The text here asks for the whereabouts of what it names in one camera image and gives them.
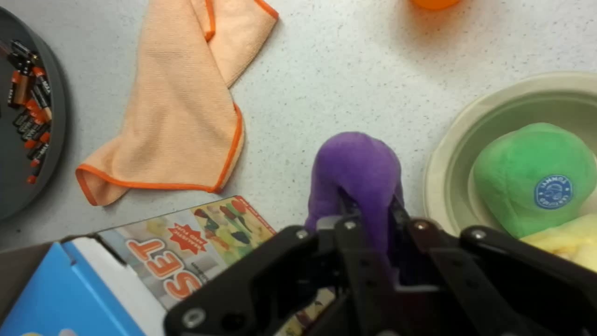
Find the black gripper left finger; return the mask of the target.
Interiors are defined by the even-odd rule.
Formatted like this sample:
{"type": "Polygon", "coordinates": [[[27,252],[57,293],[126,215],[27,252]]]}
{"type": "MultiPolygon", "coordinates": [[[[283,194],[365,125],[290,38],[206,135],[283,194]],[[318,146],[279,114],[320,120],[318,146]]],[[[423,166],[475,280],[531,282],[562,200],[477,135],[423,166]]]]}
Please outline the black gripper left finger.
{"type": "Polygon", "coordinates": [[[372,334],[383,321],[387,267],[357,219],[292,226],[236,262],[165,318],[167,336],[275,336],[309,308],[303,336],[372,334]]]}

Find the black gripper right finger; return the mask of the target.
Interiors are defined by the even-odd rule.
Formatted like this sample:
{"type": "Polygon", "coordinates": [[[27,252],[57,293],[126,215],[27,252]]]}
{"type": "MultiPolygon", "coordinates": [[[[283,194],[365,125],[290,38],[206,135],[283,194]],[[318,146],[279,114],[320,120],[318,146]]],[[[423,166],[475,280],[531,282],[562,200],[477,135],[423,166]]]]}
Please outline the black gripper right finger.
{"type": "Polygon", "coordinates": [[[447,299],[458,336],[597,336],[597,275],[492,228],[389,211],[404,291],[447,299]]]}

